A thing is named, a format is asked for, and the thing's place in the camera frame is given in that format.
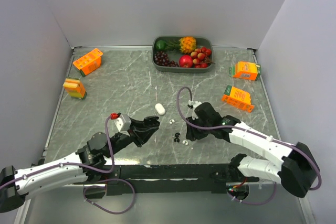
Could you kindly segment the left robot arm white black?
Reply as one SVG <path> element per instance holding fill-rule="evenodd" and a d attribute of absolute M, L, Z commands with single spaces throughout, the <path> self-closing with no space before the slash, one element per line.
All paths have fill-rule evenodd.
<path fill-rule="evenodd" d="M 147 116 L 142 121 L 126 114 L 112 113 L 105 123 L 113 120 L 118 129 L 113 136 L 109 131 L 95 133 L 86 145 L 77 151 L 38 166 L 16 169 L 7 166 L 1 170 L 1 212 L 21 207 L 25 200 L 36 195 L 75 183 L 98 183 L 114 168 L 104 169 L 107 159 L 130 144 L 142 147 L 159 129 L 158 116 Z"/>

